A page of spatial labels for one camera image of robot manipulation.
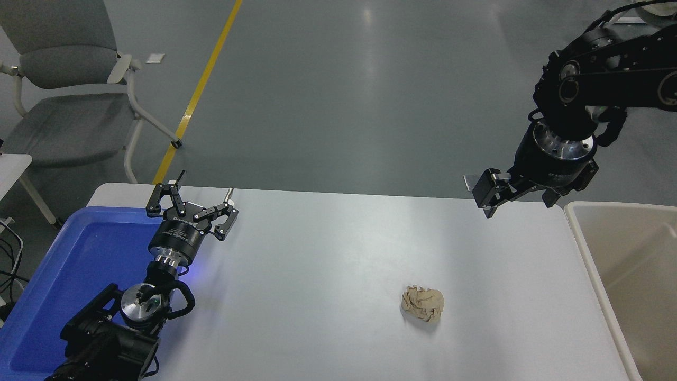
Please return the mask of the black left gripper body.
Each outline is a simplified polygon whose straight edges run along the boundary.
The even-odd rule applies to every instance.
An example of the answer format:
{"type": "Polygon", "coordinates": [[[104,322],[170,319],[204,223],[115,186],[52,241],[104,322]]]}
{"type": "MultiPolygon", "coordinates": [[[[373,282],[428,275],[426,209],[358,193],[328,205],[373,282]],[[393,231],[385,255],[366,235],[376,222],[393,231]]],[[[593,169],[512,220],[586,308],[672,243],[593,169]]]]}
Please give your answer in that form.
{"type": "Polygon", "coordinates": [[[192,264],[211,223],[207,219],[196,222],[194,216],[206,210],[197,204],[184,204],[186,214],[179,215],[176,207],[163,213],[163,220],[152,237],[148,251],[154,256],[176,254],[180,264],[192,264]]]}

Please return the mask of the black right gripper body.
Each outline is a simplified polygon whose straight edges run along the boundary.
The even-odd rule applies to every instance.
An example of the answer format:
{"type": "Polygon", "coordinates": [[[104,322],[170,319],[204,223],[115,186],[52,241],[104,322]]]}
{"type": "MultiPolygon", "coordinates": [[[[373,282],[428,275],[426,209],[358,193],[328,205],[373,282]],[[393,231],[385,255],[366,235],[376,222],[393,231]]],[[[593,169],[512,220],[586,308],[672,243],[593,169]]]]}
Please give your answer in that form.
{"type": "Polygon", "coordinates": [[[594,161],[598,147],[592,135],[566,140],[549,127],[529,127],[510,173],[547,188],[582,191],[599,170],[594,161]]]}

